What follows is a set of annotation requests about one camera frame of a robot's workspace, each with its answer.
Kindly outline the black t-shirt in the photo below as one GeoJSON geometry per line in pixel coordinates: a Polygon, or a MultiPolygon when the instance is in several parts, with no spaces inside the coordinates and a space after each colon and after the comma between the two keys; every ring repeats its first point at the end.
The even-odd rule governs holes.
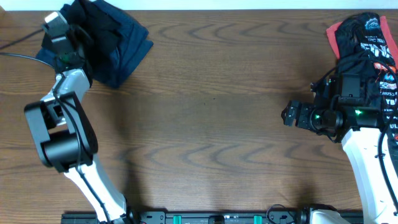
{"type": "Polygon", "coordinates": [[[121,40],[121,23],[112,15],[114,7],[106,1],[73,1],[61,8],[69,24],[80,26],[93,40],[86,47],[86,57],[92,65],[110,60],[121,40]]]}

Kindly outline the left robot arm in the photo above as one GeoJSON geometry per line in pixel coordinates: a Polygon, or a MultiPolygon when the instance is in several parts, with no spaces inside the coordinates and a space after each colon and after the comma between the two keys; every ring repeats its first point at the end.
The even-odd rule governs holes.
{"type": "Polygon", "coordinates": [[[78,26],[43,29],[55,49],[55,84],[40,101],[24,108],[39,159],[81,190],[98,223],[135,223],[125,196],[100,163],[96,134],[81,105],[92,85],[91,65],[85,58],[92,39],[78,26]]]}

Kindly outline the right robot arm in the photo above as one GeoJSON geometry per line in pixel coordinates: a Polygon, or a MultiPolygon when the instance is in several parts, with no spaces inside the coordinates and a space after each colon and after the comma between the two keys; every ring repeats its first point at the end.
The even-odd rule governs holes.
{"type": "Polygon", "coordinates": [[[379,110],[290,101],[281,117],[286,126],[342,145],[354,172],[365,223],[397,223],[397,173],[379,110]]]}

